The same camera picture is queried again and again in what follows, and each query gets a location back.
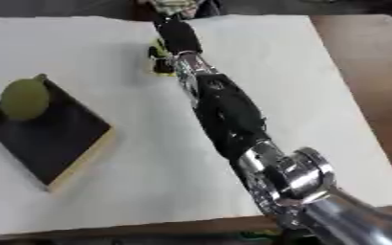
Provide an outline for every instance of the white paper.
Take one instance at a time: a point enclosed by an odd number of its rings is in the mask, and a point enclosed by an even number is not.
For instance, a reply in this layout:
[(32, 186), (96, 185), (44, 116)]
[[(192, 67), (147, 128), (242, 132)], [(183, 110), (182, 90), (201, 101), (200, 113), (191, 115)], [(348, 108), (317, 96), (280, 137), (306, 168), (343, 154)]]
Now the white paper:
[[(392, 167), (308, 17), (191, 24), (206, 60), (250, 95), (282, 149), (316, 148), (341, 187), (392, 205)], [(176, 78), (147, 73), (156, 36), (150, 23), (101, 17), (0, 18), (0, 93), (46, 73), (117, 130), (100, 158), (54, 193), (0, 145), (0, 234), (259, 214)]]

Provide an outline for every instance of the robotic arm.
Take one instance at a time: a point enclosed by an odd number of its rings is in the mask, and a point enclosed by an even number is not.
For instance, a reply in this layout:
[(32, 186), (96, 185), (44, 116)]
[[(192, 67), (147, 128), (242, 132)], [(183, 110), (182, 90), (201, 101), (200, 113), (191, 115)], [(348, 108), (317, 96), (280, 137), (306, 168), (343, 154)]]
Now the robotic arm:
[(392, 215), (337, 188), (331, 166), (315, 150), (285, 155), (251, 99), (202, 58), (188, 24), (166, 18), (155, 27), (202, 128), (262, 213), (283, 228), (308, 229), (325, 244), (392, 245)]

